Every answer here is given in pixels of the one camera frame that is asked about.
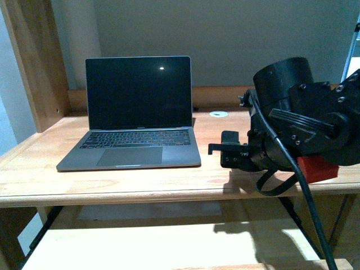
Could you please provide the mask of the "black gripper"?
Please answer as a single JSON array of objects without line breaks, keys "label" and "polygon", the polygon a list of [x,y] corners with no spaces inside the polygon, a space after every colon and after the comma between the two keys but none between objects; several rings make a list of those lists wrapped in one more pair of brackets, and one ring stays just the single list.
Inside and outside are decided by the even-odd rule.
[{"label": "black gripper", "polygon": [[280,138],[284,134],[284,124],[270,117],[273,109],[284,108],[284,91],[250,89],[239,99],[250,114],[247,143],[240,143],[238,132],[224,130],[221,143],[209,144],[208,154],[220,151],[220,164],[224,168],[245,172],[284,170],[284,154],[272,137],[274,134]]}]

